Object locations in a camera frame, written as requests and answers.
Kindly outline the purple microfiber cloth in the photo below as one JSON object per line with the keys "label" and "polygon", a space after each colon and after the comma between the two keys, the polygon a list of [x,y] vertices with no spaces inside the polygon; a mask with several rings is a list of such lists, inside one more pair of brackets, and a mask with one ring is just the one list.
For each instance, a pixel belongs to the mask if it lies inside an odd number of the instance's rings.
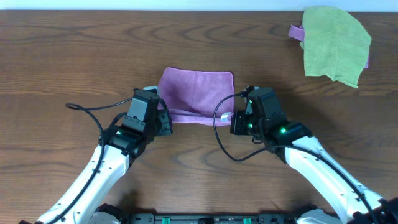
{"label": "purple microfiber cloth", "polygon": [[234,100],[221,100],[234,94],[231,72],[202,72],[166,68],[158,88],[173,123],[229,126]]}

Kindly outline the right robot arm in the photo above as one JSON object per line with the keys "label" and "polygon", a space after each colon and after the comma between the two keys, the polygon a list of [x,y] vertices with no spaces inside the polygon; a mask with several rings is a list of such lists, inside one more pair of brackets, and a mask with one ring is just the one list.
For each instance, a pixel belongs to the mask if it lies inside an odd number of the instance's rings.
{"label": "right robot arm", "polygon": [[264,151],[304,176],[342,223],[397,223],[397,199],[386,200],[345,170],[305,125],[287,119],[271,88],[239,93],[246,107],[234,112],[231,134],[252,136]]}

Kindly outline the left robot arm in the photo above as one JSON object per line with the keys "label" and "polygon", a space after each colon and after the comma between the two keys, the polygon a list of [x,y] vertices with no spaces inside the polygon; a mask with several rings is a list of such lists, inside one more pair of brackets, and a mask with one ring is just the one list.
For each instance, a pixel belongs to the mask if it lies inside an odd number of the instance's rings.
{"label": "left robot arm", "polygon": [[127,112],[100,128],[89,163],[37,223],[128,223],[128,215],[102,201],[154,138],[172,134],[170,114],[157,86],[136,89],[130,103]]}

